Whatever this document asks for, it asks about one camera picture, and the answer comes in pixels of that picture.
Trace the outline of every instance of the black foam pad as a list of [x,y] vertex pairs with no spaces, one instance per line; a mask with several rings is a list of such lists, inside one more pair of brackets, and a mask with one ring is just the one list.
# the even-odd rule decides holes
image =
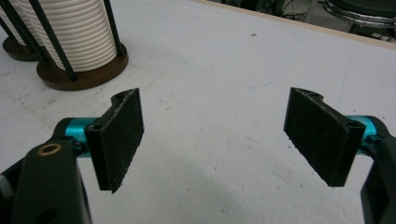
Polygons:
[[84,132],[101,190],[121,185],[144,132],[139,89],[111,98],[112,106]]
[[365,126],[322,100],[315,92],[291,88],[284,131],[329,186],[342,187]]

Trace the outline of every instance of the floor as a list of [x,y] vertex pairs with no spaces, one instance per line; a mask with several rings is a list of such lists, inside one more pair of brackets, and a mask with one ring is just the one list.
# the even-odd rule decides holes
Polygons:
[[[212,2],[221,2],[220,0],[209,0]],[[271,0],[260,0],[261,2],[268,2]],[[238,0],[226,0],[228,2],[239,2]],[[284,13],[287,18],[292,20],[297,20],[304,22],[304,15],[309,8],[310,0],[286,0],[285,5],[283,6]],[[267,14],[271,14],[271,10],[265,11]],[[348,32],[351,25],[346,22],[335,18],[330,15],[327,11],[323,9],[323,2],[318,1],[316,8],[314,10],[314,14],[311,19],[311,24],[326,27],[333,30],[338,30],[342,32]],[[358,33],[360,35],[369,36],[372,38],[381,38],[385,41],[388,40],[387,35],[384,35],[386,31],[383,29],[374,29],[374,28],[360,28]]]

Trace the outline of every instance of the black cable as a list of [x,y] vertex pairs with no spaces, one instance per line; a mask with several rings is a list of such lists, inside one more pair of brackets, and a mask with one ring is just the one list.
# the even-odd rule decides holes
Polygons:
[[286,8],[287,8],[292,2],[294,2],[294,0],[289,1],[289,2],[286,4],[286,6],[285,6],[285,7],[283,8],[283,10],[282,10],[282,13],[280,13],[280,17],[283,17],[283,16],[284,16],[283,13],[285,12]]

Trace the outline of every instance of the white tabletop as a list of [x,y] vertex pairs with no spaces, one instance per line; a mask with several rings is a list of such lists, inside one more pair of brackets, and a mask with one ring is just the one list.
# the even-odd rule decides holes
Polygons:
[[[95,224],[363,223],[356,158],[328,188],[283,132],[290,87],[396,131],[393,45],[204,1],[112,1],[130,61],[87,91],[47,88],[36,63],[0,53],[0,170],[63,118],[100,117],[140,88],[146,132],[114,195],[78,159]],[[6,34],[1,31],[0,39]]]

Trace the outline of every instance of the black metal rod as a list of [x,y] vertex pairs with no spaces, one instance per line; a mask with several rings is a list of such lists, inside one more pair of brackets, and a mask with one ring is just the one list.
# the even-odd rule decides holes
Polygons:
[[38,19],[40,20],[41,25],[44,28],[44,31],[46,32],[47,36],[49,37],[50,43],[55,48],[56,53],[58,54],[59,58],[61,59],[62,64],[64,65],[64,70],[66,71],[66,74],[69,75],[69,78],[71,81],[76,81],[78,79],[78,77],[76,76],[76,73],[73,71],[72,65],[70,64],[69,60],[66,57],[66,54],[64,53],[64,49],[62,49],[62,46],[61,46],[61,43],[59,43],[58,37],[56,37],[55,32],[53,31],[52,27],[50,26],[50,22],[47,19],[47,16],[44,13],[43,8],[38,3],[38,0],[29,0],[29,2],[32,5],[32,8],[35,11],[35,14],[37,15]]
[[0,6],[6,13],[8,19],[11,21],[14,28],[17,30],[22,41],[26,45],[26,48],[28,48],[30,52],[35,52],[34,42],[37,43],[37,41],[35,41],[35,38],[30,33],[29,29],[23,23],[21,17],[18,15],[15,8],[11,5],[11,3],[9,3],[8,0],[0,0]]
[[359,25],[356,23],[353,23],[349,29],[349,33],[355,35],[358,32],[358,29],[359,29]]
[[3,27],[3,30],[6,31],[6,34],[10,38],[15,38],[14,34],[12,34],[12,32],[9,30],[8,26],[6,25],[6,23],[1,18],[0,18],[0,24],[1,24],[1,27]]
[[117,32],[116,22],[114,21],[113,10],[111,9],[110,1],[104,0],[105,2],[105,9],[108,17],[108,22],[110,23],[111,33],[113,34],[114,44],[116,45],[117,55],[123,55],[121,42],[119,38],[119,33]]

